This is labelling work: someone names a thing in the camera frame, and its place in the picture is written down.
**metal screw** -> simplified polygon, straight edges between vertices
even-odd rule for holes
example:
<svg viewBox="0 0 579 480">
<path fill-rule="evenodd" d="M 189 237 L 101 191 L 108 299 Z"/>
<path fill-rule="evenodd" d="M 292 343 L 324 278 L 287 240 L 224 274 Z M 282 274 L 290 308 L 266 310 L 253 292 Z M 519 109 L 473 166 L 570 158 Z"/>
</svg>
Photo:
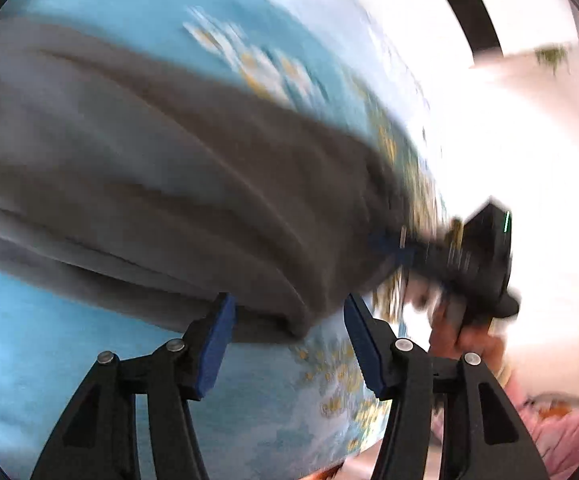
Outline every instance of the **metal screw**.
<svg viewBox="0 0 579 480">
<path fill-rule="evenodd" d="M 401 352 L 409 352 L 413 348 L 413 343 L 409 339 L 398 339 L 394 346 Z"/>
<path fill-rule="evenodd" d="M 170 352 L 180 352 L 185 348 L 185 341 L 180 338 L 170 339 L 165 346 Z"/>
<path fill-rule="evenodd" d="M 108 365 L 113 360 L 114 360 L 114 352 L 110 352 L 109 350 L 106 350 L 105 352 L 100 352 L 98 354 L 98 357 L 96 358 L 98 364 L 101 365 Z"/>
<path fill-rule="evenodd" d="M 465 362 L 468 365 L 477 366 L 481 363 L 481 357 L 474 352 L 470 352 L 469 354 L 465 354 Z"/>
</svg>

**green plant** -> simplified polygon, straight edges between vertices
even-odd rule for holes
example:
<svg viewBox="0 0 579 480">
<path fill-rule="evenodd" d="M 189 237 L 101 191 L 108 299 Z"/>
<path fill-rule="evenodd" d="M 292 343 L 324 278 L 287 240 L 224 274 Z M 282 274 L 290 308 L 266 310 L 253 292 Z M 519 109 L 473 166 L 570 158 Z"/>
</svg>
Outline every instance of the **green plant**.
<svg viewBox="0 0 579 480">
<path fill-rule="evenodd" d="M 567 49 L 563 46 L 551 46 L 547 48 L 537 48 L 535 51 L 536 59 L 541 65 L 550 66 L 556 75 L 558 66 L 567 61 Z"/>
</svg>

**pink sleeve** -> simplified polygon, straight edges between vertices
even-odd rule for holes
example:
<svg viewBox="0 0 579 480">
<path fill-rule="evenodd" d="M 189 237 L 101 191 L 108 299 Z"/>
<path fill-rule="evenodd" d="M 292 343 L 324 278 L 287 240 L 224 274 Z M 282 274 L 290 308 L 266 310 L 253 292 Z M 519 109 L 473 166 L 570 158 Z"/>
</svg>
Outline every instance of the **pink sleeve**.
<svg viewBox="0 0 579 480">
<path fill-rule="evenodd" d="M 505 392 L 543 457 L 551 480 L 567 480 L 579 466 L 579 408 L 561 418 L 541 419 L 537 410 L 527 404 L 527 395 L 514 375 Z M 442 440 L 442 413 L 432 419 L 432 431 Z"/>
</svg>

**blue bedsheet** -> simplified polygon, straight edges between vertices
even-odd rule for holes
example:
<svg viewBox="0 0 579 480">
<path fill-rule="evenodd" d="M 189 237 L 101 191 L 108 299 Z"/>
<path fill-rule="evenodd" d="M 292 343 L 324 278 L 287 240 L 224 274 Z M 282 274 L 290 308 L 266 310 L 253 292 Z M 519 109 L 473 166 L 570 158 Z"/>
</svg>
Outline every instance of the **blue bedsheet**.
<svg viewBox="0 0 579 480">
<path fill-rule="evenodd" d="M 291 2 L 278 0 L 282 9 L 270 0 L 10 0 L 2 14 L 67 24 L 341 126 L 385 154 L 412 189 L 419 221 L 433 223 L 436 193 L 407 134 L 420 99 L 410 95 L 412 80 L 403 75 L 386 108 L 373 88 L 387 95 L 394 75 L 381 79 L 365 24 L 355 34 L 347 23 L 349 44 L 340 36 L 331 52 L 327 28 Z M 362 73 L 362 62 L 350 68 L 341 61 L 353 57 L 355 44 L 371 74 Z M 0 463 L 7 473 L 29 477 L 98 352 L 128 358 L 172 336 L 0 274 Z M 231 345 L 216 387 L 191 409 L 211 478 L 292 480 L 374 444 L 389 404 L 364 387 L 340 313 L 294 347 Z M 138 428 L 149 480 L 144 399 Z"/>
</svg>

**gray garment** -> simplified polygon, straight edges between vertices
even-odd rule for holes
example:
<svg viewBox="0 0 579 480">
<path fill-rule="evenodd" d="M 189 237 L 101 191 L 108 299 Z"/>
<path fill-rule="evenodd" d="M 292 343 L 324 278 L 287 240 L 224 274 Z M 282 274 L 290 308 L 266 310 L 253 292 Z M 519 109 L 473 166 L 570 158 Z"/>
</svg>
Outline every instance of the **gray garment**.
<svg viewBox="0 0 579 480">
<path fill-rule="evenodd" d="M 0 269 L 170 330 L 218 292 L 287 342 L 391 262 L 410 198 L 354 137 L 69 28 L 0 20 Z"/>
</svg>

